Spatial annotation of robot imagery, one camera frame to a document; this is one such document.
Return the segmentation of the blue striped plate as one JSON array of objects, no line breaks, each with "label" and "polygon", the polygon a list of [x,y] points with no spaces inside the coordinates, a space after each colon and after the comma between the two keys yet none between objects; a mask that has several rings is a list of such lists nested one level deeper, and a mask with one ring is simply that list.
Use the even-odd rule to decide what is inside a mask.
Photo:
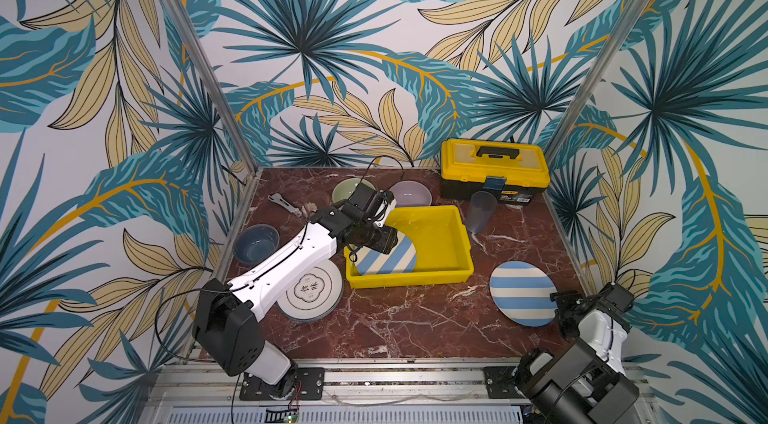
[{"label": "blue striped plate", "polygon": [[412,272],[417,262],[416,247],[403,232],[388,254],[363,248],[357,253],[355,268],[361,275],[400,274]]},{"label": "blue striped plate", "polygon": [[493,270],[489,287],[498,309],[520,325],[542,327],[555,318],[550,295],[557,289],[537,266],[523,261],[502,263]]}]

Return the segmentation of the yellow plastic bin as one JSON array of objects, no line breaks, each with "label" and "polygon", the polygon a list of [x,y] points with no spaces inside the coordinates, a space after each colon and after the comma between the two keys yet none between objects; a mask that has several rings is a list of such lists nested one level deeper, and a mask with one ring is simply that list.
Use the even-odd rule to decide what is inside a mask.
[{"label": "yellow plastic bin", "polygon": [[454,284],[474,272],[468,231],[459,209],[452,205],[394,209],[386,224],[407,235],[416,247],[412,272],[361,275],[355,262],[346,261],[346,278],[353,288],[386,288]]}]

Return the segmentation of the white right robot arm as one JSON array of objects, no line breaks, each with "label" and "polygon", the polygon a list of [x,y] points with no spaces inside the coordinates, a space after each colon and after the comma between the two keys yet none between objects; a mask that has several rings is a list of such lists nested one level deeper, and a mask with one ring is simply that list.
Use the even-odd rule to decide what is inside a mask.
[{"label": "white right robot arm", "polygon": [[616,423],[639,397],[626,376],[622,347],[631,329],[624,318],[634,295],[616,282],[583,296],[555,292],[555,320],[568,347],[555,356],[535,349],[514,373],[519,393],[546,423]]}]

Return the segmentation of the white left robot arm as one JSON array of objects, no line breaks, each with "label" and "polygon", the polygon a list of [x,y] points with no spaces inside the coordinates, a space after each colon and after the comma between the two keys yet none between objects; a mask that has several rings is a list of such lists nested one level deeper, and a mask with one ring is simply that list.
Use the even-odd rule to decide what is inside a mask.
[{"label": "white left robot arm", "polygon": [[194,339],[227,375],[246,373],[287,393],[297,366],[265,340],[260,321],[304,274],[342,249],[389,253],[397,231],[385,222],[395,206],[392,191],[359,186],[350,198],[312,214],[293,239],[250,271],[226,283],[209,280],[199,291]]}]

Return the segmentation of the pale green bowl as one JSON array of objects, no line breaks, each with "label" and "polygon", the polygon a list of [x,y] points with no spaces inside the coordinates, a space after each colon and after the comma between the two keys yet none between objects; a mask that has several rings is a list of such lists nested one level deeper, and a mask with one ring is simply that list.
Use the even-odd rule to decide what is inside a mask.
[{"label": "pale green bowl", "polygon": [[361,179],[359,177],[348,178],[334,187],[331,202],[333,204],[340,204],[345,200],[348,200],[360,186],[366,186],[372,191],[375,191],[375,186],[366,179]]}]

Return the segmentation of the lilac bowl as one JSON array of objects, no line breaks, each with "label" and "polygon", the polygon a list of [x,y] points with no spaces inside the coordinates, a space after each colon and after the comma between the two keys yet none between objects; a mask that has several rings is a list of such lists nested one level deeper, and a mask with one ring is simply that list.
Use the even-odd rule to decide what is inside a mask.
[{"label": "lilac bowl", "polygon": [[402,180],[390,188],[397,208],[427,207],[432,204],[432,195],[426,185],[414,180]]}]

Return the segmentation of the metal wrench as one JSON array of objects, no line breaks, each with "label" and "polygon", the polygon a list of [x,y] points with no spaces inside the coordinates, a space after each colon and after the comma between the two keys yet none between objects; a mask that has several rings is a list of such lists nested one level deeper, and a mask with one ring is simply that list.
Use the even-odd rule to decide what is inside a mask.
[{"label": "metal wrench", "polygon": [[302,210],[296,205],[294,205],[293,203],[291,203],[289,200],[284,198],[280,193],[270,194],[270,196],[268,196],[268,200],[280,206],[281,208],[285,209],[286,211],[293,214],[294,216],[297,216],[297,217],[303,216]]}]

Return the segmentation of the dark blue bowl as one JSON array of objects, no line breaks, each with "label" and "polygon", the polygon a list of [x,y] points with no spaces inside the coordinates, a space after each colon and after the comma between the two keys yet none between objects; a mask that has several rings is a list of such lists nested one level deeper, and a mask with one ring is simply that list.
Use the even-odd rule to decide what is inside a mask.
[{"label": "dark blue bowl", "polygon": [[267,224],[250,226],[235,239],[233,252],[235,259],[244,266],[254,267],[278,248],[279,232]]}]

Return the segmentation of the blue textured plastic cup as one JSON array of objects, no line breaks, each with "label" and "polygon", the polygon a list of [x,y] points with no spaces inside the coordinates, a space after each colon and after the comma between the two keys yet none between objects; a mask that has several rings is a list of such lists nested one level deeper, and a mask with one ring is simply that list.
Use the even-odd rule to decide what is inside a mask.
[{"label": "blue textured plastic cup", "polygon": [[471,234],[480,234],[494,216],[497,208],[498,200],[490,192],[478,191],[472,194],[465,220],[467,231]]}]

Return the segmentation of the yellow black plastic toolbox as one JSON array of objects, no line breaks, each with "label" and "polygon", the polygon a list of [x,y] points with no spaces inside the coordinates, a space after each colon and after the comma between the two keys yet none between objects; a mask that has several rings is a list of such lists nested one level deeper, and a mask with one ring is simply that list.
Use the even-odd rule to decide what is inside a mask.
[{"label": "yellow black plastic toolbox", "polygon": [[485,191],[501,204],[526,205],[550,186],[549,168],[537,145],[469,139],[442,143],[440,195],[468,201]]}]

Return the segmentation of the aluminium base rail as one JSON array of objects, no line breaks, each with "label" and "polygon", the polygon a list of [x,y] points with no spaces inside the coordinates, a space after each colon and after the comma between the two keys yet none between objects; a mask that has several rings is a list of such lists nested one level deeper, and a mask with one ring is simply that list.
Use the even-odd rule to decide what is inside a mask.
[{"label": "aluminium base rail", "polygon": [[515,358],[301,359],[299,395],[276,400],[213,364],[159,375],[142,423],[523,423]]}]

